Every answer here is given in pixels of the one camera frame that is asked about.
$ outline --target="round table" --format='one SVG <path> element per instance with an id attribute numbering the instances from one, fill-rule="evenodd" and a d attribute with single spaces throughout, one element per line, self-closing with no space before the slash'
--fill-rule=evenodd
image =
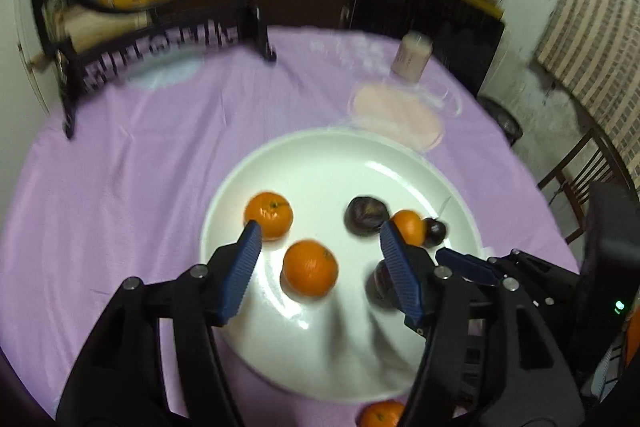
<path id="1" fill-rule="evenodd" d="M 59 113 L 38 134 L 0 243 L 0 346 L 51 415 L 122 280 L 173 279 L 197 263 L 207 205 L 244 156 L 296 130 L 352 124 L 358 86 L 407 89 L 389 71 L 395 40 L 309 28 L 270 28 L 270 40 L 275 64 L 243 46 L 148 61 L 129 71 L 132 82 L 81 103 L 72 141 Z M 468 204 L 483 246 L 577 271 L 531 175 L 473 97 L 434 58 L 412 93 L 443 129 L 424 155 Z M 170 325 L 162 329 L 169 404 L 184 414 Z M 354 423 L 360 406 L 278 389 L 220 351 L 248 427 Z"/>

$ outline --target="ribbed blue pad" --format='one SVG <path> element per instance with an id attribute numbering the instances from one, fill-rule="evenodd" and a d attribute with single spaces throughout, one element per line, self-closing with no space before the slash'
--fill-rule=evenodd
<path id="1" fill-rule="evenodd" d="M 380 229 L 380 248 L 382 248 L 386 267 L 394 283 L 402 313 L 415 324 L 420 323 L 422 318 L 420 284 L 404 257 L 402 239 L 396 236 L 389 221 L 384 223 Z"/>
<path id="2" fill-rule="evenodd" d="M 238 313 L 242 297 L 254 272 L 255 263 L 262 249 L 262 230 L 260 225 L 251 221 L 236 243 L 238 251 L 236 261 L 222 284 L 222 304 L 220 318 L 226 323 Z"/>

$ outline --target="round plate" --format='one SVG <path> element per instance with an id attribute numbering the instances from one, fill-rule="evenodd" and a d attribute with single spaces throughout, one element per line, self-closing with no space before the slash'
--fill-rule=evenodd
<path id="1" fill-rule="evenodd" d="M 263 190 L 289 200 L 293 225 L 283 239 L 262 245 L 239 314 L 222 330 L 232 349 L 277 385 L 312 398 L 364 402 L 405 393 L 424 339 L 404 326 L 401 312 L 367 296 L 367 279 L 382 259 L 380 241 L 349 233 L 344 211 L 352 198 L 368 194 L 392 214 L 412 208 L 435 216 L 448 199 L 443 246 L 481 257 L 478 230 L 460 195 L 423 158 L 376 135 L 291 134 L 247 156 L 223 182 L 204 222 L 203 263 L 238 240 L 244 207 Z M 334 252 L 340 267 L 333 290 L 318 301 L 291 298 L 280 285 L 287 248 L 305 238 Z"/>

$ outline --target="metal screw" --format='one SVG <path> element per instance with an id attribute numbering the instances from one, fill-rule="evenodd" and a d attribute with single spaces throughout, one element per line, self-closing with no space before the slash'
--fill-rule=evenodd
<path id="1" fill-rule="evenodd" d="M 505 288 L 507 288 L 510 292 L 514 292 L 518 288 L 520 288 L 520 283 L 516 281 L 513 277 L 507 277 L 507 279 L 503 279 L 502 285 Z"/>
<path id="2" fill-rule="evenodd" d="M 125 290 L 134 290 L 136 289 L 142 281 L 138 277 L 127 277 L 122 282 L 122 288 Z"/>
<path id="3" fill-rule="evenodd" d="M 189 275 L 196 279 L 202 279 L 207 273 L 209 273 L 209 268 L 206 264 L 194 264 L 189 270 Z"/>
<path id="4" fill-rule="evenodd" d="M 433 273 L 438 279 L 443 279 L 445 281 L 453 275 L 453 272 L 449 267 L 442 265 L 436 266 Z"/>

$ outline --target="orange object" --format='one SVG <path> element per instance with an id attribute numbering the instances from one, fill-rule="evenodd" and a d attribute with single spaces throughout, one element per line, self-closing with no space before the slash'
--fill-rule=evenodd
<path id="1" fill-rule="evenodd" d="M 626 330 L 626 365 L 631 363 L 636 351 L 640 347 L 640 311 L 636 311 Z"/>
<path id="2" fill-rule="evenodd" d="M 289 247 L 282 263 L 284 277 L 296 292 L 305 297 L 322 297 L 338 279 L 334 254 L 318 241 L 304 239 Z"/>
<path id="3" fill-rule="evenodd" d="M 264 241 L 281 238 L 291 228 L 293 211 L 289 201 L 275 192 L 256 194 L 244 209 L 244 223 L 251 219 L 258 222 Z"/>
<path id="4" fill-rule="evenodd" d="M 398 227 L 399 232 L 408 245 L 421 247 L 424 243 L 426 229 L 422 218 L 412 210 L 400 210 L 394 214 L 391 220 Z"/>
<path id="5" fill-rule="evenodd" d="M 388 400 L 372 403 L 362 413 L 359 427 L 396 427 L 404 411 L 404 405 Z"/>

